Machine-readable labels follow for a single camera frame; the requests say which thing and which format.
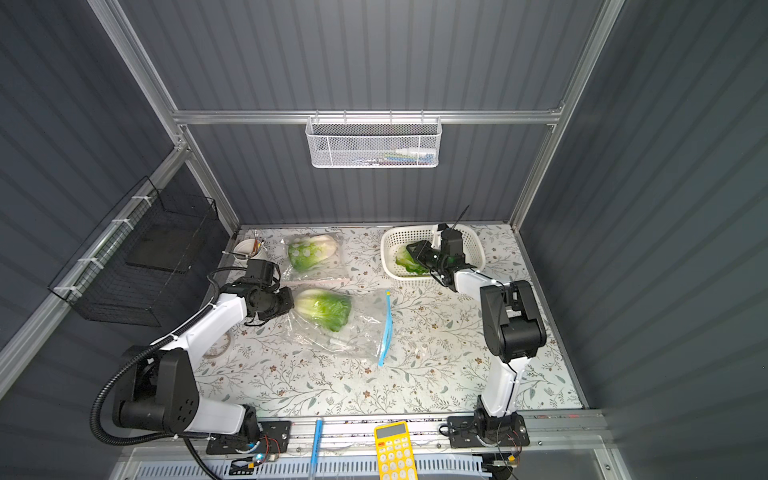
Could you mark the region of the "chinese cabbage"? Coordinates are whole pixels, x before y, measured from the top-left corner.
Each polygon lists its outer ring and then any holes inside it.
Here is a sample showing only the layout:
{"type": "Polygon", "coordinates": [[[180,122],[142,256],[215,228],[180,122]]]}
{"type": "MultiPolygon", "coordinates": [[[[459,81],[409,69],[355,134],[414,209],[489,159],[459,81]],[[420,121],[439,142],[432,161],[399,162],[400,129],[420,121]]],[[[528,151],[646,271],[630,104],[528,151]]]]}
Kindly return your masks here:
{"type": "Polygon", "coordinates": [[[338,243],[330,235],[305,236],[290,241],[287,248],[293,269],[305,272],[332,257],[338,250],[338,243]]]}
{"type": "Polygon", "coordinates": [[[404,269],[409,275],[426,276],[429,270],[416,262],[405,246],[401,246],[395,254],[395,264],[404,269]]]}
{"type": "Polygon", "coordinates": [[[323,289],[308,289],[294,298],[297,314],[331,332],[340,332],[349,321],[352,310],[351,298],[347,295],[323,289]]]}

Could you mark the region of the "clear zip-top bag blue seal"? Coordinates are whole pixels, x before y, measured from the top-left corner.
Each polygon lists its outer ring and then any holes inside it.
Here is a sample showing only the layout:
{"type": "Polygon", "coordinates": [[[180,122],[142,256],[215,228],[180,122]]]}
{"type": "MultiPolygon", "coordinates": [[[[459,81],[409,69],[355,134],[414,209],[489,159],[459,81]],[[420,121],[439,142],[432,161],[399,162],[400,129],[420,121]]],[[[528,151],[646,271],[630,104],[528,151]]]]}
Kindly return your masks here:
{"type": "MultiPolygon", "coordinates": [[[[295,296],[308,289],[303,288],[295,296]]],[[[393,299],[389,290],[345,292],[352,301],[349,321],[340,332],[331,332],[301,318],[293,308],[287,314],[291,338],[335,356],[356,358],[382,366],[388,356],[393,336],[393,299]]]]}

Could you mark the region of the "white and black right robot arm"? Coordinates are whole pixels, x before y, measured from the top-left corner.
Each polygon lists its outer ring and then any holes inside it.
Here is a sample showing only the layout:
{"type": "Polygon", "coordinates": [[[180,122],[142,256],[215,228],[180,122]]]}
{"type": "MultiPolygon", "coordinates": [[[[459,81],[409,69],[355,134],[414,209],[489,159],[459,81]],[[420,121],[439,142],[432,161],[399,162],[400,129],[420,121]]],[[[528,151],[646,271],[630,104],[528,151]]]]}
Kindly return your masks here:
{"type": "Polygon", "coordinates": [[[445,223],[437,226],[439,246],[428,240],[406,246],[412,259],[441,286],[480,305],[482,333],[493,356],[486,387],[471,417],[452,416],[441,428],[454,449],[530,444],[517,397],[526,367],[547,341],[532,286],[525,280],[504,283],[466,261],[463,234],[445,223]]]}

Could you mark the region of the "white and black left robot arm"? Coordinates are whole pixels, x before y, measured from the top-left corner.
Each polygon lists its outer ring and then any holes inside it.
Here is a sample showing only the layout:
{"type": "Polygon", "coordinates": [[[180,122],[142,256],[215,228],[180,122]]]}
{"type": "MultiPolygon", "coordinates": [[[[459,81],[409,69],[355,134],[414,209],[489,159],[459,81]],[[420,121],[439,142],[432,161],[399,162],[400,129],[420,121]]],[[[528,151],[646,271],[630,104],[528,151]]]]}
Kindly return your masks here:
{"type": "Polygon", "coordinates": [[[254,408],[201,396],[195,370],[211,347],[248,317],[261,322],[287,314],[292,291],[279,266],[251,259],[241,277],[216,288],[216,297],[172,332],[126,351],[126,363],[97,394],[92,435],[107,445],[131,446],[203,434],[256,444],[262,429],[254,408]]]}

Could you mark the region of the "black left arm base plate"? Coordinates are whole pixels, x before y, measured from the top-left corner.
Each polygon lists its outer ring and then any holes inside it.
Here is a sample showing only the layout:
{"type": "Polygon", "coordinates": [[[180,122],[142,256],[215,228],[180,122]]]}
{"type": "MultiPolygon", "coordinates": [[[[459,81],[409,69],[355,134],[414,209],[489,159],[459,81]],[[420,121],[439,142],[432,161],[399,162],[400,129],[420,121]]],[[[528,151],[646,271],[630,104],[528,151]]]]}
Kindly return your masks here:
{"type": "Polygon", "coordinates": [[[259,436],[247,436],[244,432],[236,435],[215,434],[208,441],[207,455],[279,455],[287,451],[291,437],[291,421],[260,421],[259,436]]]}

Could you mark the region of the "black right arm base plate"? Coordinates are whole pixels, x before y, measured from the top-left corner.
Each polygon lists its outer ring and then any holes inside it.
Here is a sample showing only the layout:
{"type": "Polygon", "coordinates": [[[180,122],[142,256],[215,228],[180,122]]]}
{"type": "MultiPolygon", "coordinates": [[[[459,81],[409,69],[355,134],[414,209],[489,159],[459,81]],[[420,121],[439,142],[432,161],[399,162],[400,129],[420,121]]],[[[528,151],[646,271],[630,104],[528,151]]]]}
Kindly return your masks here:
{"type": "Polygon", "coordinates": [[[530,445],[524,417],[518,413],[504,417],[451,416],[438,427],[454,449],[503,447],[522,449],[530,445]]]}

